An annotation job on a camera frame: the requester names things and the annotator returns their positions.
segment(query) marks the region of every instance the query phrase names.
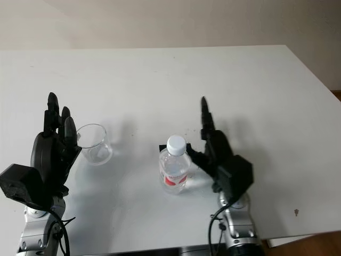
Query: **table surface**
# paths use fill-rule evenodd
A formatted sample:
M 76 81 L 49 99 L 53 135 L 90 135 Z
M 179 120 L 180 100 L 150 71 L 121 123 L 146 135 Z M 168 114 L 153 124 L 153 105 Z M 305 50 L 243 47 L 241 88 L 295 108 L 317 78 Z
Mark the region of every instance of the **table surface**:
M 30 164 L 50 91 L 77 127 L 108 130 L 112 159 L 94 167 L 81 155 L 66 183 L 72 255 L 207 243 L 218 209 L 210 178 L 193 165 L 177 196 L 158 181 L 158 145 L 170 135 L 203 150 L 203 95 L 217 129 L 254 165 L 248 193 L 261 238 L 341 229 L 341 104 L 286 46 L 3 51 L 0 64 L 0 170 Z M 23 205 L 3 193 L 0 205 L 10 255 Z

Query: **water bottle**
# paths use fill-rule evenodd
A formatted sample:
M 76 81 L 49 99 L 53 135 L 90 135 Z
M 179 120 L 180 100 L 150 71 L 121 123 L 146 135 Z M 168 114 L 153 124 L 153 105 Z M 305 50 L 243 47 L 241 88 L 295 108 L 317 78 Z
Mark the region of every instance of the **water bottle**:
M 178 194 L 184 189 L 191 158 L 186 153 L 186 141 L 178 135 L 170 136 L 167 148 L 159 157 L 160 181 L 164 189 L 171 194 Z

